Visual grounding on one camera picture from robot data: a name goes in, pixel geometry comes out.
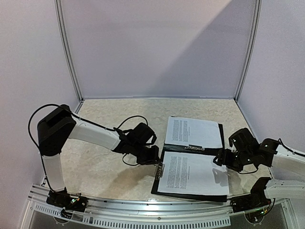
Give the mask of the printed paper stack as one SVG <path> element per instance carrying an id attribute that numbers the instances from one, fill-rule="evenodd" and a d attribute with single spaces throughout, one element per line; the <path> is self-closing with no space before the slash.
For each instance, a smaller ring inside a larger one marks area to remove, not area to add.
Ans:
<path id="1" fill-rule="evenodd" d="M 227 168 L 216 165 L 212 156 L 166 151 L 163 165 L 160 193 L 229 195 Z"/>

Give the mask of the black file folder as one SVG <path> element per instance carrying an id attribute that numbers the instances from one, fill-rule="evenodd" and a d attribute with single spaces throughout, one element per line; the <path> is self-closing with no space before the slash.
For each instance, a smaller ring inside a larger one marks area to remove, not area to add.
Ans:
<path id="1" fill-rule="evenodd" d="M 227 169 L 213 162 L 223 149 L 222 124 L 169 117 L 151 194 L 226 202 L 229 195 Z"/>

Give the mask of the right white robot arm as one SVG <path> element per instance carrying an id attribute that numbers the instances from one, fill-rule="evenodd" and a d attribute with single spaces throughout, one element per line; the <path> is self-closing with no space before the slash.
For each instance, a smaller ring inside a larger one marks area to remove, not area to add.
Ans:
<path id="1" fill-rule="evenodd" d="M 239 174 L 244 166 L 260 165 L 294 173 L 297 180 L 283 180 L 279 176 L 261 177 L 246 198 L 250 208 L 258 207 L 264 200 L 274 198 L 305 198 L 305 154 L 287 147 L 281 139 L 266 138 L 259 143 L 249 129 L 242 128 L 229 137 L 229 149 L 218 152 L 213 162 L 226 166 Z"/>

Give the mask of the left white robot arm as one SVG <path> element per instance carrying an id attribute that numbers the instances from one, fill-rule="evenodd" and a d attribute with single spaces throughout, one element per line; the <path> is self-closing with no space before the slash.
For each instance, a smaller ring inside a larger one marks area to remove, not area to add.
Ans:
<path id="1" fill-rule="evenodd" d="M 52 199 L 60 207 L 67 207 L 71 197 L 65 190 L 61 167 L 61 151 L 68 139 L 75 139 L 104 147 L 119 154 L 131 154 L 138 165 L 154 165 L 160 162 L 159 148 L 154 143 L 155 132 L 147 123 L 139 123 L 133 129 L 119 126 L 107 128 L 73 113 L 68 105 L 55 105 L 55 110 L 37 124 L 38 147 Z"/>

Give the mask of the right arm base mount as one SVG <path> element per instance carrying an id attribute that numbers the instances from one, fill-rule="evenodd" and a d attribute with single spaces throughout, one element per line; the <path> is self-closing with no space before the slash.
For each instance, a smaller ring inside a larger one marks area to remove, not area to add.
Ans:
<path id="1" fill-rule="evenodd" d="M 247 211 L 271 204 L 271 199 L 267 198 L 264 193 L 270 180 L 270 177 L 261 177 L 255 182 L 249 194 L 232 198 L 230 206 L 233 208 L 233 212 Z"/>

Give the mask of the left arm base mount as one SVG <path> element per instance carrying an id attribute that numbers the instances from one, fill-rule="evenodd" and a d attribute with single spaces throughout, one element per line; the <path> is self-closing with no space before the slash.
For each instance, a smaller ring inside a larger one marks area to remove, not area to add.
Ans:
<path id="1" fill-rule="evenodd" d="M 52 206 L 84 212 L 88 204 L 88 198 L 81 193 L 69 194 L 66 189 L 63 191 L 49 191 L 46 203 Z"/>

